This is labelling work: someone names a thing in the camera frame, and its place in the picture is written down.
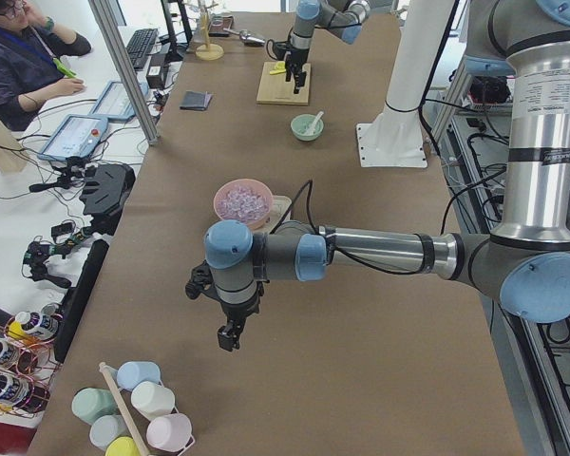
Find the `teal cup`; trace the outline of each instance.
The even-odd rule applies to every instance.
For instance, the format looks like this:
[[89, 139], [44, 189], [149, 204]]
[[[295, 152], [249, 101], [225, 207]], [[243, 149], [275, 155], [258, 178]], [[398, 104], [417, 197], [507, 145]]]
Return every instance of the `teal cup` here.
[[294, 117], [291, 123], [292, 133], [294, 133], [294, 136], [301, 141], [314, 141], [321, 136], [324, 126], [323, 119], [319, 119], [314, 131], [306, 132], [313, 120], [314, 114], [300, 114], [299, 116]]
[[117, 409], [114, 397], [107, 389], [81, 389], [72, 400], [72, 413], [88, 425], [93, 425], [102, 416], [113, 414]]
[[161, 369], [151, 361], [128, 361], [118, 369], [116, 374], [118, 386], [132, 391], [141, 382], [161, 382]]

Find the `wooden stick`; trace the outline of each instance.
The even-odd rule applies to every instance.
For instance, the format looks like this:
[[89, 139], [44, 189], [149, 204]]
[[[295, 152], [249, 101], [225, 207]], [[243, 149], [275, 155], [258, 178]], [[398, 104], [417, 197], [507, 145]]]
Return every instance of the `wooden stick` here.
[[151, 456], [150, 452], [148, 451], [148, 447], [145, 445], [145, 442], [143, 441], [142, 435], [137, 429], [137, 426], [135, 426], [133, 417], [131, 416], [129, 409], [126, 406], [123, 397], [121, 396], [121, 392], [118, 391], [118, 386], [116, 385], [116, 382], [112, 377], [112, 374], [107, 368], [107, 364], [103, 361], [99, 363], [99, 372], [101, 372], [102, 375], [104, 376], [104, 380], [107, 383], [107, 387], [109, 388], [110, 392], [112, 393], [112, 396], [114, 397], [114, 401], [118, 406], [118, 410], [121, 411], [121, 415], [124, 418], [124, 423], [126, 424], [126, 427], [129, 429], [131, 437], [133, 437], [133, 441], [135, 442], [135, 445], [137, 446], [137, 450], [140, 452], [140, 455]]
[[205, 45], [207, 46], [207, 50], [209, 50], [211, 47], [211, 38], [209, 38], [209, 13], [207, 10], [205, 10], [200, 17], [200, 27], [202, 28], [205, 37]]

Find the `computer monitor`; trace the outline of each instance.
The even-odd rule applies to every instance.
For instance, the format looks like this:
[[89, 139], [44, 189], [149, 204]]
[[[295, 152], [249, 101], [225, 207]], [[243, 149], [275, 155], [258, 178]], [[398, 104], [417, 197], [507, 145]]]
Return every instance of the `computer monitor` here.
[[[171, 20], [171, 9], [169, 5], [177, 3], [180, 8], [181, 23], [183, 24], [183, 31], [186, 36], [186, 43], [178, 43], [173, 22]], [[162, 52], [166, 54], [166, 62], [180, 62], [183, 60], [186, 50], [192, 41], [192, 29], [186, 12], [186, 6], [181, 0], [161, 0], [162, 14], [164, 15], [164, 22], [167, 25], [167, 33], [169, 35], [169, 43], [165, 45]]]

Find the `lanyard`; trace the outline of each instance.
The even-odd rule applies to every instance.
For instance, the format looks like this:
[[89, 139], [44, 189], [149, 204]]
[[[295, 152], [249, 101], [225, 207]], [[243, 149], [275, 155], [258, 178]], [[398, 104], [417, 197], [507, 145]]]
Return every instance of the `lanyard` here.
[[68, 78], [73, 78], [74, 76], [76, 76], [76, 73], [73, 72], [71, 69], [66, 68], [64, 66], [64, 64], [53, 53], [53, 51], [50, 50], [50, 48], [47, 46], [45, 41], [40, 37], [40, 35], [36, 31], [36, 29], [34, 27], [30, 27], [30, 28], [31, 28], [31, 31], [33, 32], [33, 34], [36, 36], [36, 38], [38, 38], [38, 41], [40, 41], [40, 44], [45, 49], [45, 51], [47, 52], [48, 55], [43, 54], [42, 52], [38, 52], [38, 49], [30, 46], [25, 41], [20, 40], [15, 35], [11, 35], [10, 33], [6, 33], [1, 28], [0, 28], [0, 35], [9, 41], [12, 41], [15, 45], [20, 46], [21, 48], [26, 49], [29, 52], [37, 55], [42, 60], [47, 62], [49, 65], [55, 66], [61, 73], [65, 74]]

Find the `yellow cup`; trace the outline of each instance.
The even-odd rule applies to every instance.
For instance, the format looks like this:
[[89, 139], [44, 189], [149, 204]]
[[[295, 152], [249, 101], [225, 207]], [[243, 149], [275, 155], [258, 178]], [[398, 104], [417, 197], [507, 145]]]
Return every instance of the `yellow cup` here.
[[131, 437], [119, 437], [105, 451], [105, 456], [140, 456]]

